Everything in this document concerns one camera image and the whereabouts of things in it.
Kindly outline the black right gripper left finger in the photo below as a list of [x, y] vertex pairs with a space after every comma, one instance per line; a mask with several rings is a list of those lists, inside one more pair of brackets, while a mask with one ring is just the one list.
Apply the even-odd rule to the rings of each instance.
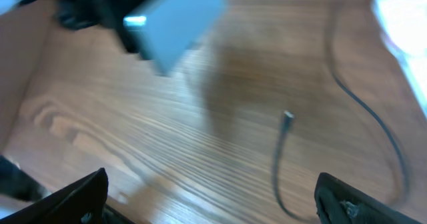
[[1, 219], [1, 224], [101, 223], [107, 199], [104, 168], [54, 192], [50, 196]]

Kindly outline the blue Galaxy smartphone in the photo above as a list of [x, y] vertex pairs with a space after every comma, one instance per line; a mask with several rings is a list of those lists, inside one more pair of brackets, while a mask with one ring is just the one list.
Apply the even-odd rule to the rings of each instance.
[[123, 25], [141, 57], [166, 76], [225, 7], [226, 0], [147, 0], [123, 18]]

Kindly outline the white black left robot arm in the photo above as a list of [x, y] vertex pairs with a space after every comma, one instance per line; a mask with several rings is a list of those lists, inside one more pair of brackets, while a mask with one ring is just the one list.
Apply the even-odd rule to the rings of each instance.
[[[1, 14], [37, 0], [1, 0]], [[113, 29], [128, 53], [137, 53], [137, 45], [123, 24], [124, 17], [147, 0], [58, 0], [55, 14], [59, 24], [70, 30], [101, 25]]]

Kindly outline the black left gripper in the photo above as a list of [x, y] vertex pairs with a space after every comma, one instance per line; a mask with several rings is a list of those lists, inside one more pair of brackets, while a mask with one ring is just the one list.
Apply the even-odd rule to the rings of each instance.
[[[37, 0], [22, 0], [28, 5]], [[59, 24], [70, 30], [95, 25], [113, 29], [128, 53], [137, 53], [138, 46], [123, 24], [124, 17], [148, 0], [58, 0], [55, 15]]]

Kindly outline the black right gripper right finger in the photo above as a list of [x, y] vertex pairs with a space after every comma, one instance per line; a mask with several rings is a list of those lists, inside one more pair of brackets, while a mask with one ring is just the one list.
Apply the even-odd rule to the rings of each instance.
[[420, 224], [328, 173], [320, 173], [314, 199], [322, 224]]

